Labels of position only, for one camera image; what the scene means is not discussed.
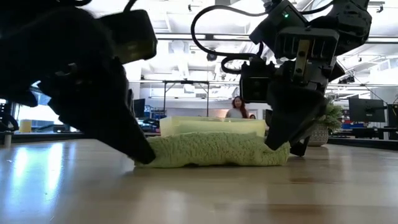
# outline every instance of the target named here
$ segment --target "green towel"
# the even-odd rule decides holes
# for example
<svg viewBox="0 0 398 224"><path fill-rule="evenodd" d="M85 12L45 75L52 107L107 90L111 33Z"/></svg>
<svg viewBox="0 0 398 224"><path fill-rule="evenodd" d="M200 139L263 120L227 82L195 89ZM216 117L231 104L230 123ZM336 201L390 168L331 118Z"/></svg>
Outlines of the green towel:
<svg viewBox="0 0 398 224"><path fill-rule="evenodd" d="M236 164L239 166L277 166L287 162L289 143L273 151L255 134L188 133L148 138L156 159L138 167L176 168Z"/></svg>

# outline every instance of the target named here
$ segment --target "transparent plastic bin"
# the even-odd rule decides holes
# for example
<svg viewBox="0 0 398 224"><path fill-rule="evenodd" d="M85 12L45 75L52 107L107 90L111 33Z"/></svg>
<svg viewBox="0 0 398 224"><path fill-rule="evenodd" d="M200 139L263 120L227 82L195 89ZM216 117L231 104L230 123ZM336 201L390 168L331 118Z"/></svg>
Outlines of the transparent plastic bin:
<svg viewBox="0 0 398 224"><path fill-rule="evenodd" d="M163 137L175 134L206 131L225 131L231 133L256 133L264 137L266 121L238 118L205 118L189 116L172 116L160 120L160 134Z"/></svg>

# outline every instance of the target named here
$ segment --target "yellow object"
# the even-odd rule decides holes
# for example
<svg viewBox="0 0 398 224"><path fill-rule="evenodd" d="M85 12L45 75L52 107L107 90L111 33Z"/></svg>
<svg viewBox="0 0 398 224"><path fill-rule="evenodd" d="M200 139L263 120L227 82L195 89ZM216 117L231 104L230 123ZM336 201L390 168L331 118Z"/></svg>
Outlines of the yellow object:
<svg viewBox="0 0 398 224"><path fill-rule="evenodd" d="M32 120L23 119L19 122L19 132L20 133L30 133L32 132Z"/></svg>
<svg viewBox="0 0 398 224"><path fill-rule="evenodd" d="M162 137L193 132L222 131L228 133L248 134L256 133L264 137L266 121L238 118L204 118L173 116L160 120Z"/></svg>

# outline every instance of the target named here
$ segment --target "wooden surface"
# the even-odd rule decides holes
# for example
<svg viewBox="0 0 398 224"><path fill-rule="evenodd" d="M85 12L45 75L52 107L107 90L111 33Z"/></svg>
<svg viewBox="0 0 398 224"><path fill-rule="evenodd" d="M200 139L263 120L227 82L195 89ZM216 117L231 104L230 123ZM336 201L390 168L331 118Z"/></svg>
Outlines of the wooden surface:
<svg viewBox="0 0 398 224"><path fill-rule="evenodd" d="M398 223L398 154L311 148L284 167L134 169L93 140L0 149L0 223Z"/></svg>

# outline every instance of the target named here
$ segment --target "woman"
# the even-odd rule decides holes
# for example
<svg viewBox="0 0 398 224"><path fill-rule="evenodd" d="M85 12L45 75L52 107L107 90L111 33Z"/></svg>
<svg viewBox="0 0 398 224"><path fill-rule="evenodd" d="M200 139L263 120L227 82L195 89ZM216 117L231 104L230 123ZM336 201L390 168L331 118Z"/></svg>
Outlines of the woman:
<svg viewBox="0 0 398 224"><path fill-rule="evenodd" d="M244 101L240 96L235 97L232 101L232 109L230 109L226 118L248 118L248 111L245 108Z"/></svg>

